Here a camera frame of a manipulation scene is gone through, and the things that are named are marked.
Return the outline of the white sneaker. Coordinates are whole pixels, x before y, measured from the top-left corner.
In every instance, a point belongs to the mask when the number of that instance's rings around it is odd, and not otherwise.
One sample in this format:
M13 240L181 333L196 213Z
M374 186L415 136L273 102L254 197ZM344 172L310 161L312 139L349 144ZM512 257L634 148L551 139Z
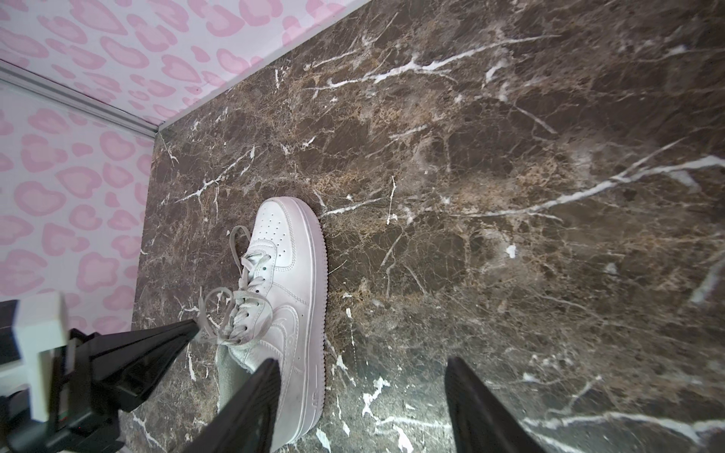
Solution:
M277 360L281 395L271 447L277 451L296 443L323 413L328 258L319 221L298 198L265 200L249 232L247 251L239 253L261 251L272 257L264 272L264 295L273 320L251 347L217 347L218 406L224 408L265 360Z

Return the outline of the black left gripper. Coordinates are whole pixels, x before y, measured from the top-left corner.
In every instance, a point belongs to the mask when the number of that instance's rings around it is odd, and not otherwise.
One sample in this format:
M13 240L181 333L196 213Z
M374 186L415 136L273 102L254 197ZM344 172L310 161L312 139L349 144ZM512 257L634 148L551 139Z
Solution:
M86 335L42 357L49 387L47 419L33 417L30 389L1 398L3 452L119 452L125 443L119 411L130 413L156 390L179 354L198 335L186 320L150 330Z

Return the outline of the left corner frame post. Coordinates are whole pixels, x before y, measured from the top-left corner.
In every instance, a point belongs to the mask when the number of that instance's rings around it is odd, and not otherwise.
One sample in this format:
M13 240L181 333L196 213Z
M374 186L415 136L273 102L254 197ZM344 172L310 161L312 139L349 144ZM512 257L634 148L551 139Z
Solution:
M1 62L1 81L20 90L32 92L36 96L60 104L73 111L87 114L95 119L103 120L150 139L155 139L159 132L159 126L153 125L143 118L3 60Z

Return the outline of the white shoelace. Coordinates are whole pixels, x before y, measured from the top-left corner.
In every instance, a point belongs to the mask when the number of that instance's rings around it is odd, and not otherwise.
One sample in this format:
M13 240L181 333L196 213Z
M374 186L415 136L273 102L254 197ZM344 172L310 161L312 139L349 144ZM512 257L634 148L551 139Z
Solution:
M242 255L237 250L237 240L251 239L249 230L235 226L228 236L232 258L239 271L238 288L217 287L198 300L198 339L203 343L224 345L224 347L251 347L260 339L273 320L273 308L264 295L266 279L272 257L261 251ZM224 307L223 319L219 324L211 322L208 304L217 302Z

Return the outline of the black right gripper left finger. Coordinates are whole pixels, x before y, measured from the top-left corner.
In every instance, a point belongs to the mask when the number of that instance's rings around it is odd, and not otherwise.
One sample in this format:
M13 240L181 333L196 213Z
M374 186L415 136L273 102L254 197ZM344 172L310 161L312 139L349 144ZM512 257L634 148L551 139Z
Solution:
M279 362L267 359L183 452L270 452L280 395Z

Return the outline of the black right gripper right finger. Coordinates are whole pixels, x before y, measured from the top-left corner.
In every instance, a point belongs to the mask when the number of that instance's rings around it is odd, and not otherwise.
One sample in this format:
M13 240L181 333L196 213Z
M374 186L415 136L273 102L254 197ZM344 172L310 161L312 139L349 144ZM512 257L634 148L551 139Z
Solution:
M445 390L458 452L544 453L463 359L447 361Z

